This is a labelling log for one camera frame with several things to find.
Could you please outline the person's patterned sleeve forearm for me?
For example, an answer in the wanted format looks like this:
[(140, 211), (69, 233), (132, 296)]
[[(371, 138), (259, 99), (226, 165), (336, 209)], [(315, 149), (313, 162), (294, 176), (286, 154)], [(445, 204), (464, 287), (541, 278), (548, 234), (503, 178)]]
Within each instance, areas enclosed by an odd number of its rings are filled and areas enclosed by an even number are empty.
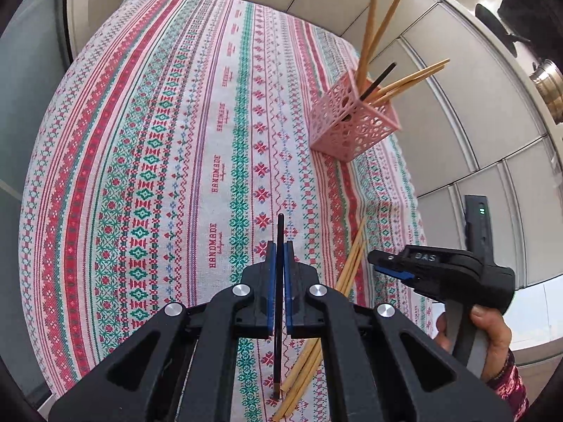
[(514, 421), (518, 421), (530, 407), (527, 389), (515, 364), (512, 351), (508, 351), (503, 368), (495, 377), (488, 380), (487, 385), (510, 406)]

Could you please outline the person's right hand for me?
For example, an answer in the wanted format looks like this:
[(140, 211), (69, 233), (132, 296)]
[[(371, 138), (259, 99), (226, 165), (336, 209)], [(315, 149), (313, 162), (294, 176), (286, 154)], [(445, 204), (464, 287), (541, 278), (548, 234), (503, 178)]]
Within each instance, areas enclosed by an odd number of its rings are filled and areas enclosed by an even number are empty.
[(510, 352), (512, 331), (498, 309), (474, 305), (470, 311), (470, 319), (477, 329), (485, 332), (488, 337), (486, 361), (481, 375), (481, 379), (488, 382), (500, 375), (505, 367)]

